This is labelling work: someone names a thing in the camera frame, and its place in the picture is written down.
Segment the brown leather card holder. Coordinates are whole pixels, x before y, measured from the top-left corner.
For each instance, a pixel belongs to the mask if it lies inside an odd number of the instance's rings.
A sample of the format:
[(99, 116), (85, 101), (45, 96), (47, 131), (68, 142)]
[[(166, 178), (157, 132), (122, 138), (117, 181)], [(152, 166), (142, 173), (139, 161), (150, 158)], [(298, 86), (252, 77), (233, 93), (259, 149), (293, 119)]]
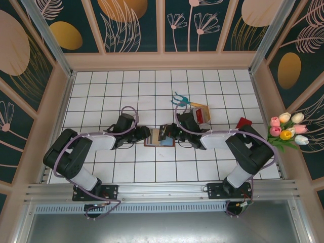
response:
[(145, 147), (175, 147), (175, 140), (170, 137), (166, 137), (166, 140), (164, 141), (158, 141), (159, 129), (150, 128), (150, 131), (152, 135), (152, 142), (144, 142)]

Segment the clear acrylic card box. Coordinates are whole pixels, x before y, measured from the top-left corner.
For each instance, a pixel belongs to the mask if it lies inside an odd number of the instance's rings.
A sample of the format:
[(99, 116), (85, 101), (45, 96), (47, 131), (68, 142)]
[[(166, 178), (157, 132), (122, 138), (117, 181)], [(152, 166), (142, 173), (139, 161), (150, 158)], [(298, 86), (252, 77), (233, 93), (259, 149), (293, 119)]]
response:
[(199, 125), (205, 125), (211, 123), (211, 115), (209, 107), (206, 105), (191, 103), (190, 113), (193, 115), (194, 120)]

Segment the red plastic card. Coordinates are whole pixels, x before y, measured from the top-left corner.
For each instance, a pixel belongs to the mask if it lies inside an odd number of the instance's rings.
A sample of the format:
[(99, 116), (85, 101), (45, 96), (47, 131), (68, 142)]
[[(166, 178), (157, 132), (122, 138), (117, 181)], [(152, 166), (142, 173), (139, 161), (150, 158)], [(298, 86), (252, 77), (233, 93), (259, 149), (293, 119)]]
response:
[(198, 124), (203, 124), (205, 122), (204, 112), (201, 108), (196, 109), (196, 118)]

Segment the small red case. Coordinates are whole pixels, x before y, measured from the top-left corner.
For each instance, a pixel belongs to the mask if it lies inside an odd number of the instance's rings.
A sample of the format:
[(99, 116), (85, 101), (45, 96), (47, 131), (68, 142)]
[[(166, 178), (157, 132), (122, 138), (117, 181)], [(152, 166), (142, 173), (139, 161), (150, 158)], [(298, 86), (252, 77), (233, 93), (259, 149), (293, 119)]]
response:
[(241, 117), (236, 125), (236, 129), (241, 129), (243, 126), (250, 126), (252, 124), (253, 124), (252, 121), (244, 117)]

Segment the grey metal sheet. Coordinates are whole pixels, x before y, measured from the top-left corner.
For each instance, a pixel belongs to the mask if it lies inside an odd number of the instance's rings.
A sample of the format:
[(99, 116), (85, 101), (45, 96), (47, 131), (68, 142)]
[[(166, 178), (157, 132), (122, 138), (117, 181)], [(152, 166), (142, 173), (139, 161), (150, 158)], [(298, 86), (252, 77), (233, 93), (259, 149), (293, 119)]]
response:
[(288, 217), (270, 221), (225, 213), (37, 215), (27, 243), (301, 243)]

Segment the artificial tulip bouquet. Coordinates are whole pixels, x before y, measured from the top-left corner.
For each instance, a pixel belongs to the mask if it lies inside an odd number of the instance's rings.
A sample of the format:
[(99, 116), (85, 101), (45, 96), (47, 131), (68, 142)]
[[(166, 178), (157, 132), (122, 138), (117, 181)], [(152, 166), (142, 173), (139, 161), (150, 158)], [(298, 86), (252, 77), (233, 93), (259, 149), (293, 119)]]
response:
[(306, 125), (302, 125), (304, 114), (301, 112), (291, 115), (288, 112), (270, 119), (267, 141), (282, 152), (284, 147), (297, 149), (296, 145), (308, 145), (309, 140), (303, 136), (308, 131)]

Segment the green circuit board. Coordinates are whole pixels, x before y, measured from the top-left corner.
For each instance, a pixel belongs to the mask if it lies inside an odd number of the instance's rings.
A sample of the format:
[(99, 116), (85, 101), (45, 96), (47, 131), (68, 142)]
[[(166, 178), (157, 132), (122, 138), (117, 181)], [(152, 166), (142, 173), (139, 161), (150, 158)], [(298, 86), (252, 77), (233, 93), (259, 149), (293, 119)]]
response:
[(240, 208), (241, 210), (245, 210), (249, 205), (252, 205), (254, 203), (253, 200), (245, 200), (242, 202), (236, 203), (236, 207)]

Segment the aluminium mounting rail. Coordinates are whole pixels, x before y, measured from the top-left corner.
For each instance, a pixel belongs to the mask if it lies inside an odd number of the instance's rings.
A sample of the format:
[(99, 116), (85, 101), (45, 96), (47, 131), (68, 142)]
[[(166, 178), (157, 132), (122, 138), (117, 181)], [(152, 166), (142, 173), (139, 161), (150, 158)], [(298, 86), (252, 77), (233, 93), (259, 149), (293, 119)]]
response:
[[(124, 203), (175, 203), (207, 201), (206, 182), (120, 183), (117, 199)], [(30, 204), (69, 204), (72, 184), (31, 184), (23, 197)], [(255, 180), (253, 200), (300, 197), (294, 180)]]

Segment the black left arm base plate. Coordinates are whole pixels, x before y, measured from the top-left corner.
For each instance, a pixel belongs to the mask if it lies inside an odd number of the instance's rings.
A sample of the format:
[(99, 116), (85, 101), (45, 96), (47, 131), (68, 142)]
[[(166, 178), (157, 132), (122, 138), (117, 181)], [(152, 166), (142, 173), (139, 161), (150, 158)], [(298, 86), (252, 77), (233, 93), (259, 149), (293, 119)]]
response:
[(79, 187), (73, 186), (73, 201), (96, 201), (96, 197), (102, 197), (105, 199), (117, 199), (118, 195), (118, 185), (100, 185), (95, 186), (91, 191), (85, 193)]

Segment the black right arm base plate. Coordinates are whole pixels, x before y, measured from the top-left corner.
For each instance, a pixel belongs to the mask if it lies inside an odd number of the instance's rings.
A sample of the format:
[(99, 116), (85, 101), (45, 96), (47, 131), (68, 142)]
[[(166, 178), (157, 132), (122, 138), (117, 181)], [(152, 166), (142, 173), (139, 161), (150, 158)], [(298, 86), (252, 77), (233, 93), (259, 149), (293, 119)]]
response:
[(239, 188), (224, 183), (208, 183), (207, 194), (209, 199), (244, 199), (252, 197), (252, 188), (249, 182)]

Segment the aluminium frame post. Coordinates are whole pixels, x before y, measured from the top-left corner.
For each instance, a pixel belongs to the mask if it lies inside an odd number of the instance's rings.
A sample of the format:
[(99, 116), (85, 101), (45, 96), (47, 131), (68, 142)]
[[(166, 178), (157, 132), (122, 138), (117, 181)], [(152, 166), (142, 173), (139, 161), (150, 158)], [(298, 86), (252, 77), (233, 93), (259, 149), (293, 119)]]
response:
[(54, 54), (57, 62), (60, 64), (64, 73), (68, 77), (71, 77), (73, 71), (72, 71), (70, 65), (68, 64), (68, 61), (65, 58), (63, 51), (61, 50), (57, 41), (55, 40), (55, 37), (53, 36), (47, 22), (45, 21), (45, 19), (42, 17), (41, 13), (39, 12), (38, 7), (36, 6), (36, 3), (34, 3), (33, 0), (21, 0), (21, 2), (24, 5), (27, 12), (30, 14), (31, 19), (35, 23), (37, 29), (43, 35), (46, 43), (48, 44), (50, 50)]
[(264, 60), (266, 53), (277, 37), (288, 15), (292, 11), (295, 1), (296, 0), (283, 0), (281, 3), (249, 66), (250, 75), (254, 75), (256, 73), (260, 64)]

